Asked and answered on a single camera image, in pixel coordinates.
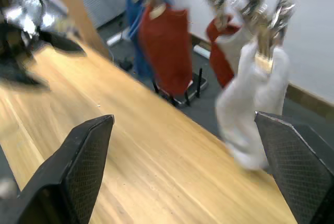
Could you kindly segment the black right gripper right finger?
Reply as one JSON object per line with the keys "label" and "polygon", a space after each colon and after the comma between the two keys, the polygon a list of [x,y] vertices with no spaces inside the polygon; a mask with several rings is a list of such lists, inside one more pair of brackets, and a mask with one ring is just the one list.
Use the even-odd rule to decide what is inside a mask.
{"label": "black right gripper right finger", "polygon": [[297,223],[333,223],[333,147],[309,125],[256,112],[273,178]]}

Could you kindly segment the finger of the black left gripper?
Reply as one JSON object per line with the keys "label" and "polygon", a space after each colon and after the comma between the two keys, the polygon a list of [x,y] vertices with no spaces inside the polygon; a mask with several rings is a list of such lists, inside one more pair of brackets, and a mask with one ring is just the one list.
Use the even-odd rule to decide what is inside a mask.
{"label": "finger of the black left gripper", "polygon": [[78,43],[56,32],[38,31],[38,38],[59,52],[72,55],[86,55],[86,52]]}
{"label": "finger of the black left gripper", "polygon": [[1,88],[15,91],[50,91],[49,83],[17,63],[1,63]]}

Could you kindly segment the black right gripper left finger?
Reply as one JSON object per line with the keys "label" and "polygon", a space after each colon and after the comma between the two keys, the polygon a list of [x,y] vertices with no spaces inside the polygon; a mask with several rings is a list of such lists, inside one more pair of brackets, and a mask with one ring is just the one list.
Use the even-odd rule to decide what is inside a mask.
{"label": "black right gripper left finger", "polygon": [[89,223],[101,187],[114,115],[74,127],[15,199],[1,223]]}

